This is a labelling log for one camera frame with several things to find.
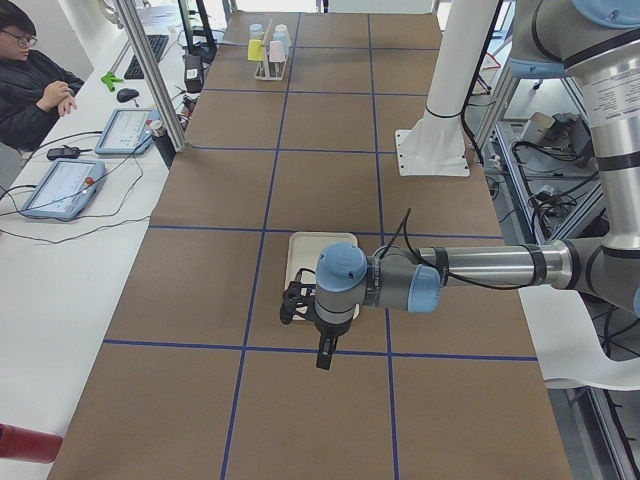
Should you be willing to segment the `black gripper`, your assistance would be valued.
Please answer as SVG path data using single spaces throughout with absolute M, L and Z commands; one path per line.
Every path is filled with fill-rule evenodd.
M 282 294 L 279 311 L 280 321 L 291 324 L 294 317 L 300 317 L 314 324 L 320 332 L 316 367 L 325 371 L 331 368 L 332 358 L 337 347 L 338 337 L 344 335 L 351 327 L 353 316 L 338 319 L 336 323 L 328 321 L 317 309 L 314 287 L 301 281 L 290 281 Z

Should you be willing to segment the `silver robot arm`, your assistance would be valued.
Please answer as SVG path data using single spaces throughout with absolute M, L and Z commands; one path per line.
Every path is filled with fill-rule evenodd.
M 606 212 L 600 239 L 515 247 L 386 245 L 366 255 L 339 242 L 319 255 L 311 283 L 295 277 L 280 320 L 319 331 L 328 369 L 358 307 L 429 313 L 448 285 L 494 290 L 550 285 L 639 309 L 639 5 L 635 1 L 520 1 L 510 67 L 519 78 L 573 77 L 580 86 Z

